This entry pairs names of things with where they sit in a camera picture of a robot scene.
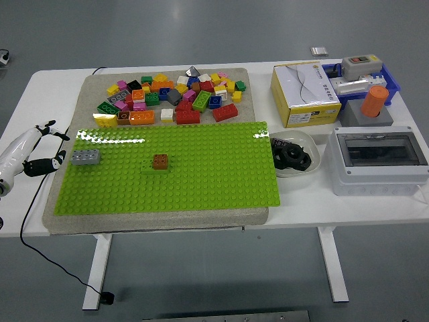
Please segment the gray floor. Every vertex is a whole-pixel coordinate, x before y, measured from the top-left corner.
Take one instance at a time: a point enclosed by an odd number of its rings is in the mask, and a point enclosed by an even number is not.
[[[0,48],[11,62],[0,69],[0,133],[38,70],[311,59],[321,45],[330,58],[384,60],[429,142],[429,3],[337,2],[2,1]],[[304,309],[316,322],[429,321],[428,228],[337,228],[347,304],[331,302],[315,229],[116,235],[105,290],[117,300],[91,313],[80,310],[83,286],[17,238],[0,239],[0,320]],[[88,278],[93,237],[27,240]]]

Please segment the table leg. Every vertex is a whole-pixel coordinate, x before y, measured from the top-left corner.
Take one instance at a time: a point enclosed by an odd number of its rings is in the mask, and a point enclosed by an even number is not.
[[[101,292],[103,280],[105,277],[107,258],[109,258],[110,244],[112,240],[111,233],[101,233],[94,235],[97,238],[93,265],[89,274],[88,284]],[[100,294],[94,292],[90,287],[86,288],[85,299],[83,301],[82,310],[98,310]]]
[[[320,245],[322,245],[324,264],[328,273],[330,291],[334,302],[348,302],[346,284],[340,259],[336,251],[334,234],[335,227],[318,227]]]

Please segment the red lego brick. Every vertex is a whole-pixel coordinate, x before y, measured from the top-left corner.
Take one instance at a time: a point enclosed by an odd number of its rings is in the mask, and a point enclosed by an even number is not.
[[[234,103],[231,103],[213,110],[213,117],[216,120],[216,122],[220,122],[225,119],[230,119],[232,117],[238,116],[238,114],[239,114],[239,110],[236,108]]]
[[[180,101],[179,105],[177,105],[175,111],[191,111],[192,110],[192,102]]]
[[[198,124],[200,123],[200,112],[198,111],[178,111],[176,113],[176,123],[180,124]]]
[[[210,92],[210,93],[214,93],[215,92],[215,84],[213,84],[213,82],[211,80],[201,82],[200,83],[200,90]]]

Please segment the blue lego brick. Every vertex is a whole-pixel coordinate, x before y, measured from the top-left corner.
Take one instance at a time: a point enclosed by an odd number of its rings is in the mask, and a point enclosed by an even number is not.
[[[124,89],[123,91],[120,91],[110,97],[107,97],[107,101],[114,105],[115,103],[119,102],[119,101],[124,101],[126,96],[129,94],[129,91]]]
[[[189,79],[188,79],[188,88],[190,89],[191,87],[192,87],[192,83],[197,83],[197,82],[199,82],[200,80],[198,79],[198,77],[190,77]]]
[[[221,96],[211,96],[208,101],[208,107],[210,109],[218,109],[222,106],[222,97]]]
[[[168,92],[170,92],[170,88],[169,87],[162,87],[160,88],[160,101],[167,101],[167,94]]]
[[[75,150],[73,151],[71,163],[74,166],[84,166],[87,164],[98,164],[101,160],[101,153],[98,149]]]

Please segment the black object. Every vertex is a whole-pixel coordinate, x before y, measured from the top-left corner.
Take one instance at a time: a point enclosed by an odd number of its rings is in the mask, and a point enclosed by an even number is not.
[[[112,305],[115,300],[115,295],[110,292],[101,292],[100,295],[100,304]]]
[[[298,144],[287,143],[284,146],[271,145],[271,150],[276,169],[284,170],[286,168],[293,168],[305,171],[311,165],[311,157]]]

